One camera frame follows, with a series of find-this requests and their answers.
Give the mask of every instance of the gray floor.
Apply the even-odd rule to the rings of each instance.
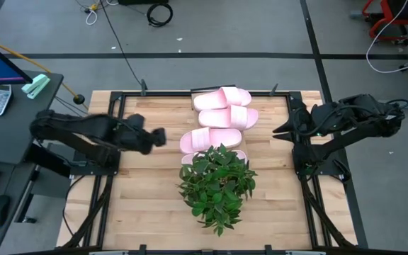
[[[81,0],[90,4],[91,0]],[[349,11],[365,0],[307,0],[316,39],[324,54],[364,54],[368,25],[351,20]],[[171,0],[174,19],[164,28],[124,6],[107,12],[124,52],[279,52],[312,53],[298,0]],[[134,6],[146,11],[147,6]],[[0,43],[22,53],[119,53],[102,11],[93,26],[72,0],[6,0],[0,12]],[[389,43],[375,54],[408,54]],[[90,99],[94,89],[136,89],[123,59],[38,59],[77,93]],[[23,69],[37,68],[22,60]],[[190,89],[237,84],[246,89],[320,90],[313,59],[205,58],[130,59],[150,89]],[[376,60],[383,70],[399,60]],[[370,93],[378,99],[407,98],[408,72],[379,74],[364,60],[323,61],[333,99]],[[60,89],[59,96],[71,101]],[[68,113],[58,103],[56,111]],[[348,160],[370,248],[408,251],[408,111],[400,132],[388,139],[367,139],[348,147]],[[51,249],[55,245],[64,201],[37,197],[29,215],[36,225],[13,224],[0,254]]]

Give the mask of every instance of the wooden table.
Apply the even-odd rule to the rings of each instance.
[[[107,113],[110,94],[111,91],[94,91],[89,112]],[[301,91],[301,94],[309,108],[322,103],[318,91]],[[288,119],[285,98],[253,97],[249,107],[259,111],[258,123],[244,133],[250,167],[259,176],[256,176],[253,198],[242,206],[243,221],[234,226],[235,230],[225,230],[219,238],[211,229],[201,228],[196,222],[199,219],[192,216],[176,187],[181,182],[179,169],[183,156],[179,140],[197,125],[190,96],[126,100],[124,118],[139,113],[146,117],[146,130],[164,127],[167,145],[154,148],[147,156],[122,153],[120,172],[113,182],[103,248],[136,250],[146,244],[149,250],[263,250],[264,245],[271,244],[273,249],[310,249],[302,191],[293,170],[293,144],[272,138],[272,130]],[[331,138],[318,137],[313,142],[328,139]],[[320,176],[319,180],[328,216],[347,240],[356,244],[343,185],[329,176]],[[65,217],[73,231],[87,216],[93,184],[94,177],[87,176],[69,194]],[[316,214],[314,220],[322,240]],[[97,217],[92,244],[95,244],[98,222]],[[62,223],[57,245],[69,238]]]

